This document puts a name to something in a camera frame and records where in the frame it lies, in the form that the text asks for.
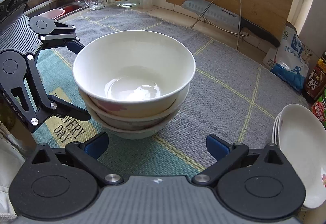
gray rug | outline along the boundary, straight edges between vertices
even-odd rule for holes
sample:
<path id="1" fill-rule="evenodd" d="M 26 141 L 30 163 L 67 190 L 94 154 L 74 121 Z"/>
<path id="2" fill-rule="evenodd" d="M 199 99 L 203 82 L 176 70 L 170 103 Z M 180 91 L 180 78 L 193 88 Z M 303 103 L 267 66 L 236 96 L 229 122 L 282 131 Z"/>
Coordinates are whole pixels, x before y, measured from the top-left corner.
<path id="1" fill-rule="evenodd" d="M 85 45 L 117 31 L 149 30 L 177 39 L 195 56 L 197 72 L 189 96 L 164 129 L 139 141 L 110 135 L 108 151 L 99 160 L 122 174 L 191 177 L 215 162 L 206 151 L 208 134 L 214 133 L 229 143 L 263 148 L 271 142 L 274 119 L 284 106 L 296 103 L 307 107 L 305 99 L 260 64 L 190 28 L 118 7 L 88 11 L 66 22 L 77 27 L 76 34 Z M 71 75 L 75 57 L 66 47 L 42 51 L 37 66 L 48 93 L 84 107 Z M 84 132 L 79 130 L 80 135 L 67 126 L 63 134 L 67 120 L 52 117 L 34 137 L 37 142 L 58 147 L 74 140 L 85 141 L 105 130 L 93 119 L 80 123 L 84 128 Z"/>

white cloth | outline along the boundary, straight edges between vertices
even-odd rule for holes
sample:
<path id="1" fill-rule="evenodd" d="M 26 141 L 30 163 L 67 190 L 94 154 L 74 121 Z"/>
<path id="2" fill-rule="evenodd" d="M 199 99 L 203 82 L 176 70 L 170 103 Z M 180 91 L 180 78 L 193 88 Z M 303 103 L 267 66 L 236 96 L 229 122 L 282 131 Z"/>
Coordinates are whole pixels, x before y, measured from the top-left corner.
<path id="1" fill-rule="evenodd" d="M 24 157 L 7 139 L 7 129 L 0 122 L 0 223 L 16 217 L 9 201 L 9 186 L 25 162 Z"/>

stacked plates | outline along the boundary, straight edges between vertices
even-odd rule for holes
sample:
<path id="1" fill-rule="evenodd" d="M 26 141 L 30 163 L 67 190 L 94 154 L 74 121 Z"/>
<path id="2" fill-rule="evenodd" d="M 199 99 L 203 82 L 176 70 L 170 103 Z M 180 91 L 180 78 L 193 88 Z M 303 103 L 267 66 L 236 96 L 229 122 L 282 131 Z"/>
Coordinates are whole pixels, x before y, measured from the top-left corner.
<path id="1" fill-rule="evenodd" d="M 326 200 L 326 130 L 309 109 L 287 105 L 276 117 L 272 142 L 281 149 L 306 188 L 304 209 Z"/>

white bowl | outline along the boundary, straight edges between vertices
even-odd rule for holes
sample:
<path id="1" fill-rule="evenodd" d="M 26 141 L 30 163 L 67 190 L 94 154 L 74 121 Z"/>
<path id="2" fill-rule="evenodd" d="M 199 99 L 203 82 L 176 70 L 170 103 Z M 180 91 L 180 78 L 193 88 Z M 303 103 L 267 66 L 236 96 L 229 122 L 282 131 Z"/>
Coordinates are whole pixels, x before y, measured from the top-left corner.
<path id="1" fill-rule="evenodd" d="M 94 40 L 79 52 L 72 68 L 78 87 L 100 109 L 121 117 L 165 111 L 195 71 L 195 59 L 183 44 L 142 30 Z"/>
<path id="2" fill-rule="evenodd" d="M 91 109 L 87 103 L 85 103 L 85 106 L 89 112 L 89 114 L 94 118 L 94 120 L 98 123 L 100 123 L 103 127 L 107 128 L 112 134 L 128 139 L 128 140 L 139 140 L 139 139 L 144 139 L 147 137 L 153 136 L 155 133 L 159 132 L 165 125 L 172 119 L 174 116 L 179 112 L 179 109 L 168 115 L 162 122 L 144 129 L 144 130 L 133 130 L 133 131 L 128 131 L 128 130 L 120 130 L 117 128 L 114 128 L 107 123 L 105 123 L 100 117 L 96 114 L 96 112 Z"/>
<path id="3" fill-rule="evenodd" d="M 109 114 L 101 109 L 99 109 L 93 101 L 89 98 L 87 94 L 85 94 L 83 91 L 79 89 L 79 94 L 82 97 L 82 99 L 85 101 L 85 103 L 93 109 L 100 119 L 102 119 L 106 124 L 115 127 L 117 129 L 122 130 L 142 130 L 145 128 L 152 127 L 159 122 L 161 122 L 163 119 L 165 119 L 169 114 L 173 113 L 177 109 L 179 109 L 184 101 L 186 100 L 189 92 L 189 86 L 188 84 L 185 88 L 181 90 L 179 93 L 177 99 L 173 102 L 173 104 L 164 112 L 159 113 L 157 115 L 151 116 L 151 117 L 119 117 L 112 114 Z"/>
<path id="4" fill-rule="evenodd" d="M 309 109 L 289 104 L 279 119 L 278 145 L 306 188 L 305 208 L 326 200 L 326 130 Z"/>

cleaver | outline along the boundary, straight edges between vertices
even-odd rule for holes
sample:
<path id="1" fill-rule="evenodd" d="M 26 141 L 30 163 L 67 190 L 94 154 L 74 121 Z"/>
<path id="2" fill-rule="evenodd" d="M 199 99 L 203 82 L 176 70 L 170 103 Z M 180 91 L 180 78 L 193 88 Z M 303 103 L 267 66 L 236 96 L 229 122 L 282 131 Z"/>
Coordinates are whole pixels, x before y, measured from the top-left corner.
<path id="1" fill-rule="evenodd" d="M 201 15 L 209 4 L 210 3 L 205 0 L 187 0 L 183 2 L 181 7 L 191 12 L 194 12 L 197 15 Z M 239 16 L 215 4 L 212 4 L 208 8 L 203 17 L 210 21 L 215 21 L 220 25 L 223 24 L 228 28 L 234 30 L 235 32 L 238 31 Z M 270 32 L 241 17 L 240 31 L 243 28 L 247 28 L 256 36 L 270 42 L 275 47 L 278 47 L 280 45 L 280 41 Z"/>

